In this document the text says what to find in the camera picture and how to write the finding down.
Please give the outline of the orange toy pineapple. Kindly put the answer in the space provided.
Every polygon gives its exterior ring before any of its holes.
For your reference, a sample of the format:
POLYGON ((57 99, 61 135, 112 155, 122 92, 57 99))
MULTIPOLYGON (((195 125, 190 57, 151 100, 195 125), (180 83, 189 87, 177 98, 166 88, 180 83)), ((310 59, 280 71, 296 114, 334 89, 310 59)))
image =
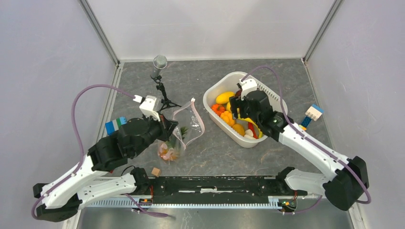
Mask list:
POLYGON ((176 127, 172 133, 172 136, 168 141, 159 142, 158 156, 165 161, 174 161, 180 157, 181 152, 186 149, 186 143, 184 142, 188 128, 176 127))

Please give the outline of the clear zip top bag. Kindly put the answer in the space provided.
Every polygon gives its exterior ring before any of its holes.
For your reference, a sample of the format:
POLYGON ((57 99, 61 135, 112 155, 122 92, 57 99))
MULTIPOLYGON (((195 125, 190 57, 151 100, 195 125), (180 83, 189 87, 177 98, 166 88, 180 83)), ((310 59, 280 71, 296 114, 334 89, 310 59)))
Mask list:
POLYGON ((205 132, 204 122, 195 107, 195 98, 173 112, 178 126, 165 142, 159 142, 158 156, 164 161, 175 161, 205 132))

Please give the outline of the yellow toy bananas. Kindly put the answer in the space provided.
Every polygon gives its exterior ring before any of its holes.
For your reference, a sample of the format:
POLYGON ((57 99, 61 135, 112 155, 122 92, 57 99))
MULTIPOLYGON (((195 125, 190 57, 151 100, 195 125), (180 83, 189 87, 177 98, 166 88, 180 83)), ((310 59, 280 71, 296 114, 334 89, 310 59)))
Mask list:
POLYGON ((237 123, 241 124, 245 128, 245 130, 248 129, 248 123, 252 123, 254 125, 255 132, 256 132, 256 134, 258 136, 258 139, 263 137, 263 133, 258 128, 258 125, 255 122, 253 122, 250 118, 239 118, 239 119, 237 119, 237 123))

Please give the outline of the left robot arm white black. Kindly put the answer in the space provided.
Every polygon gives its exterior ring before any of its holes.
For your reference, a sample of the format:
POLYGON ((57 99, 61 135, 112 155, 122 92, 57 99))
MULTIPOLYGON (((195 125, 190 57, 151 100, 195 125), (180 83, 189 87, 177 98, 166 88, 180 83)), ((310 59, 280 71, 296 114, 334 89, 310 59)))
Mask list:
POLYGON ((145 169, 139 167, 102 183, 93 184, 93 181, 126 165, 129 159, 140 155, 156 140, 168 140, 178 122, 166 119, 162 114, 159 117, 158 121, 151 117, 130 119, 89 148, 83 160, 61 178, 49 184, 34 185, 37 201, 32 208, 33 218, 61 222, 100 200, 149 192, 148 175, 145 169))

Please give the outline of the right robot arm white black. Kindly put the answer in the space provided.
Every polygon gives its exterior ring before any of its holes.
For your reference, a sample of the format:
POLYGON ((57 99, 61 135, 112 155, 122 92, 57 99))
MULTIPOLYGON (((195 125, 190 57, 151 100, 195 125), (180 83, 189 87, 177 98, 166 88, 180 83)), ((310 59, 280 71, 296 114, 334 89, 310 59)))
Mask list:
POLYGON ((276 181, 280 194, 303 190, 325 196, 343 211, 349 210, 354 203, 370 204, 367 164, 362 158, 349 158, 325 146, 303 131, 284 109, 280 112, 273 110, 263 91, 252 91, 244 97, 232 96, 230 105, 234 117, 252 119, 264 135, 293 149, 320 171, 317 174, 295 168, 284 169, 282 178, 276 181))

